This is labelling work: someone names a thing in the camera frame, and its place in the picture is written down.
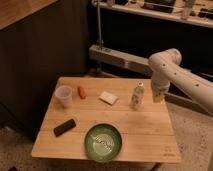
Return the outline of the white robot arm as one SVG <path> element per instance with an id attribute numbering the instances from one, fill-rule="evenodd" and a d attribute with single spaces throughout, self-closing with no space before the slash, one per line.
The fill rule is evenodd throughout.
<path id="1" fill-rule="evenodd" d="M 170 84 L 173 84 L 213 116 L 213 82 L 181 68 L 181 59 L 181 53 L 175 48 L 149 57 L 153 100 L 162 101 Z"/>

